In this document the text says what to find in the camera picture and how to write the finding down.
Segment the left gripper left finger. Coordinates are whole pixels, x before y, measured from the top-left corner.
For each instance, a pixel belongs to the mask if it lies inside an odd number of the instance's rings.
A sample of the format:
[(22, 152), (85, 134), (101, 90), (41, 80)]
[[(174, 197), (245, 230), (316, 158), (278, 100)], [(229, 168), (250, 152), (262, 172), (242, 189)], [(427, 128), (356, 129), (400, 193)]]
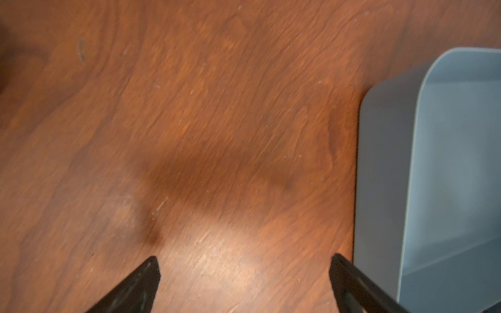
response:
[(87, 310), (87, 313), (150, 313), (159, 283), (159, 263), (156, 256), (150, 256), (113, 290)]

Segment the blue plastic tray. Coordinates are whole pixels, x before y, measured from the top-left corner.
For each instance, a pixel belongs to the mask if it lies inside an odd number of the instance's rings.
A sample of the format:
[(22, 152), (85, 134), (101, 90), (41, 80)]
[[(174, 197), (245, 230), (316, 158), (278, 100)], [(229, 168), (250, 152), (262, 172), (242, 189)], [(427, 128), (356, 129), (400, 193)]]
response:
[(454, 48), (367, 92), (354, 265), (409, 312), (500, 302), (500, 50)]

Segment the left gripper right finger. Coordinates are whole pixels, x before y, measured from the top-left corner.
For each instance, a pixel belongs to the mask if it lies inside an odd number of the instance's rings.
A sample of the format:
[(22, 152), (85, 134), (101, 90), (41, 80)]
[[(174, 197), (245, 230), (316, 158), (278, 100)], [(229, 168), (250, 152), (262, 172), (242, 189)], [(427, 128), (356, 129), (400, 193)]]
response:
[(406, 312), (343, 255), (331, 258), (331, 287), (339, 312)]

